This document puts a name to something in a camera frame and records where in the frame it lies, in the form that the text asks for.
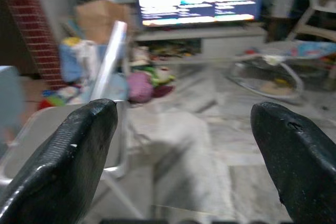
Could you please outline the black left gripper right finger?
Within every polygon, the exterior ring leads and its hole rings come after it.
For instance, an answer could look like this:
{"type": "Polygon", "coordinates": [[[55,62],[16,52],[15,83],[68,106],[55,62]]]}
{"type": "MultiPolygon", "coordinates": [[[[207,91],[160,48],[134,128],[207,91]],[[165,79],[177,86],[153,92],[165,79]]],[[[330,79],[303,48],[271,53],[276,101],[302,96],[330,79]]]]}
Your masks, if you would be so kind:
{"type": "Polygon", "coordinates": [[[335,223],[335,142],[313,121],[273,102],[250,125],[279,200],[294,223],[335,223]]]}

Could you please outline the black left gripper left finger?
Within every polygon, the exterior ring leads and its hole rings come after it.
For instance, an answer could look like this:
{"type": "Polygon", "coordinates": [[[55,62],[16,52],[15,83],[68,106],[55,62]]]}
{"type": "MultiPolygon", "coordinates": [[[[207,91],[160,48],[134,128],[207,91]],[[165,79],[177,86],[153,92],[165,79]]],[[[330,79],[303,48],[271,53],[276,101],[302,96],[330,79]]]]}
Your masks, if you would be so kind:
{"type": "Polygon", "coordinates": [[[1,196],[1,223],[78,223],[88,211],[118,125],[117,104],[71,112],[32,153],[1,196]]]}

